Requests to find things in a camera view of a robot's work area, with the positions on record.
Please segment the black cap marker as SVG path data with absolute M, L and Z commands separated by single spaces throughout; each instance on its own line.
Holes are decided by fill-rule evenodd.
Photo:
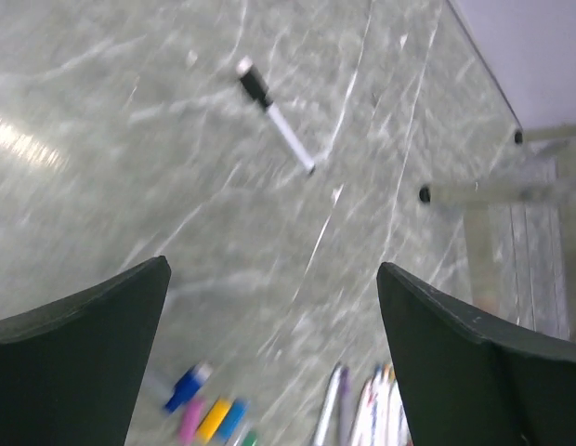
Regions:
M 242 58 L 236 66 L 236 73 L 245 94 L 269 117 L 295 158 L 311 175 L 316 169 L 314 159 L 283 116 L 280 108 L 272 100 L 268 85 L 254 62 L 249 57 Z

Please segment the gray pen cap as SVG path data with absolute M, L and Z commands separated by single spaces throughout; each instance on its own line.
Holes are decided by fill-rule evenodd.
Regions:
M 143 378 L 143 384 L 159 399 L 167 400 L 170 398 L 171 387 L 158 374 L 147 371 Z

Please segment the red cap marker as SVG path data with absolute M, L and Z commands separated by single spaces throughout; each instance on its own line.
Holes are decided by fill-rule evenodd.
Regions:
M 343 364 L 338 362 L 331 374 L 321 407 L 319 420 L 312 438 L 313 446 L 322 446 L 325 442 L 334 410 L 334 405 L 337 399 L 337 394 L 340 388 L 340 380 L 343 369 Z

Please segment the light blue pen cap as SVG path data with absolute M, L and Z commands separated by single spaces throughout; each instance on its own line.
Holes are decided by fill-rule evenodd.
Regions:
M 241 423 L 247 413 L 249 402 L 247 400 L 235 400 L 225 415 L 222 423 L 216 431 L 216 438 L 221 442 L 227 442 Z

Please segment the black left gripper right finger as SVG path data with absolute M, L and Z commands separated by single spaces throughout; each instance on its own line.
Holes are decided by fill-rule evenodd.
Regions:
M 576 445 L 576 343 L 444 294 L 393 263 L 376 276 L 415 445 Z

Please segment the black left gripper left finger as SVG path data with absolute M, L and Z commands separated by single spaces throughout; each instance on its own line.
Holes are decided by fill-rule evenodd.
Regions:
M 0 321 L 0 445 L 122 445 L 171 268 L 153 257 Z

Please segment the green pen cap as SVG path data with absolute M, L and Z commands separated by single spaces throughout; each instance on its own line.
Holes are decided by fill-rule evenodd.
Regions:
M 242 439 L 239 442 L 240 446 L 254 446 L 259 444 L 259 436 L 254 427 L 248 427 Z

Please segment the pink pen cap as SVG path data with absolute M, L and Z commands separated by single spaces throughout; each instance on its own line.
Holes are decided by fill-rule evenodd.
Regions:
M 205 401 L 201 397 L 193 397 L 186 404 L 178 431 L 181 445 L 190 445 L 194 440 L 197 428 L 201 422 L 204 405 Z

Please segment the yellow pen cap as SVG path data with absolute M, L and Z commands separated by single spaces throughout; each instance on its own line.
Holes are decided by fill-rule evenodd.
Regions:
M 230 408 L 229 400 L 218 399 L 213 404 L 196 430 L 196 438 L 201 444 L 207 444 L 214 437 Z

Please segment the pink cap marker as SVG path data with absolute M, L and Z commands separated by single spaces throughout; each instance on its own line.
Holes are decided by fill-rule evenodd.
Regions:
M 375 366 L 360 394 L 349 444 L 351 446 L 386 445 L 386 396 L 385 366 Z

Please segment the dark blue white pen cap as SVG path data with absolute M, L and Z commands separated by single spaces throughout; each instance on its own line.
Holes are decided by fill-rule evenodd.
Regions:
M 164 409 L 173 413 L 180 406 L 189 402 L 208 381 L 213 371 L 208 362 L 200 362 L 187 370 L 176 382 L 170 399 Z

